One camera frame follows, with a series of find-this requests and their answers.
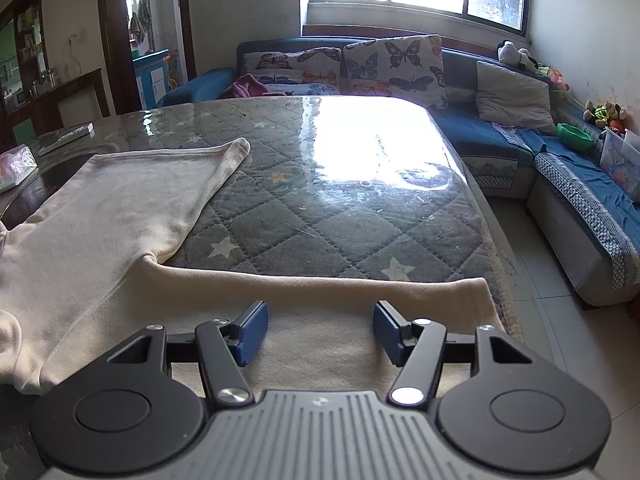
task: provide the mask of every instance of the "blue gripper pad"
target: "blue gripper pad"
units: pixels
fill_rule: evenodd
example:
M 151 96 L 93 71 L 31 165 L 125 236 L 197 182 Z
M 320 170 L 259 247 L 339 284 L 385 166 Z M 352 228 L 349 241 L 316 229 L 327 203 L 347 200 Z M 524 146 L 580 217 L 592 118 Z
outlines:
M 265 303 L 240 327 L 238 344 L 230 348 L 238 366 L 247 366 L 258 353 L 269 327 L 269 311 Z
M 373 307 L 373 333 L 391 362 L 397 367 L 404 366 L 409 352 L 402 343 L 400 327 L 378 303 Z

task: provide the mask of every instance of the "doorway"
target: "doorway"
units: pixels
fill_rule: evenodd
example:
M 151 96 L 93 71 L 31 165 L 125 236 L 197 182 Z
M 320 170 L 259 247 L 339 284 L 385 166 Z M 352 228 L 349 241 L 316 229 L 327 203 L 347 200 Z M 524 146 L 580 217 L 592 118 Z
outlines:
M 143 23 L 132 28 L 134 12 Z M 98 13 L 117 114 L 158 106 L 162 92 L 195 77 L 189 0 L 98 0 Z M 150 67 L 152 61 L 160 62 L 162 71 Z M 141 77 L 140 65 L 150 73 Z
M 139 23 L 132 28 L 134 13 Z M 127 0 L 127 17 L 132 57 L 168 50 L 171 87 L 187 81 L 180 0 Z

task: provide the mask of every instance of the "hanging clothes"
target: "hanging clothes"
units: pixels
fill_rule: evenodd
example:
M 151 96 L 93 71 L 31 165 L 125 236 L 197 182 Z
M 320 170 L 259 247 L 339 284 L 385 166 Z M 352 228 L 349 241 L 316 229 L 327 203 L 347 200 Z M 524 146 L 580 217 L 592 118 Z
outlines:
M 138 15 L 134 12 L 131 21 L 129 22 L 129 33 L 133 34 L 133 38 L 136 40 L 137 44 L 145 41 L 145 30 L 140 23 L 140 19 Z
M 146 0 L 140 0 L 138 2 L 138 20 L 144 31 L 148 34 L 151 30 L 151 12 L 149 6 L 146 4 Z

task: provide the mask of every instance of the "white wall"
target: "white wall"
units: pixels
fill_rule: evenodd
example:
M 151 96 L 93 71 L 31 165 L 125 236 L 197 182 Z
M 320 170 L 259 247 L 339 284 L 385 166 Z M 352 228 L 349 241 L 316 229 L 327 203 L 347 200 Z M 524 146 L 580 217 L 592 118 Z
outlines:
M 178 49 L 178 33 L 175 27 L 174 0 L 150 0 L 151 27 L 156 50 Z
M 0 0 L 0 9 L 4 9 L 11 1 Z M 68 45 L 68 38 L 76 34 L 77 37 L 72 40 L 74 57 L 81 64 L 82 73 L 91 72 L 96 68 L 102 69 L 102 81 L 113 114 L 113 100 L 100 35 L 98 0 L 42 0 L 42 21 L 49 67 L 56 71 L 58 79 L 64 82 L 79 75 L 80 69 L 71 60 Z M 65 114 L 69 117 L 69 108 L 76 108 L 79 116 L 87 116 L 87 120 L 100 117 L 97 100 L 92 101 L 92 106 L 92 109 L 86 108 L 85 98 L 76 107 L 67 102 Z
M 241 41 L 298 36 L 300 0 L 189 0 L 198 74 L 236 65 Z
M 640 123 L 640 0 L 532 0 L 532 54 L 580 102 L 614 100 Z
M 510 40 L 518 48 L 528 48 L 529 42 L 503 30 L 469 22 L 426 10 L 404 9 L 369 4 L 312 3 L 307 13 L 310 25 L 366 25 L 367 27 L 417 30 L 497 47 Z

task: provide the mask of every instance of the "ribbed plastic surface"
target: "ribbed plastic surface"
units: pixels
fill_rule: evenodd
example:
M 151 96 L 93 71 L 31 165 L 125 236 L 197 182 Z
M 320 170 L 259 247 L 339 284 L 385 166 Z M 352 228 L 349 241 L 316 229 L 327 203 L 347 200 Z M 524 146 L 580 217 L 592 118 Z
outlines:
M 72 476 L 50 471 L 45 480 Z M 374 392 L 268 391 L 259 404 L 221 412 L 196 446 L 148 480 L 495 480 L 464 462 L 419 412 Z M 566 476 L 596 477 L 590 472 Z

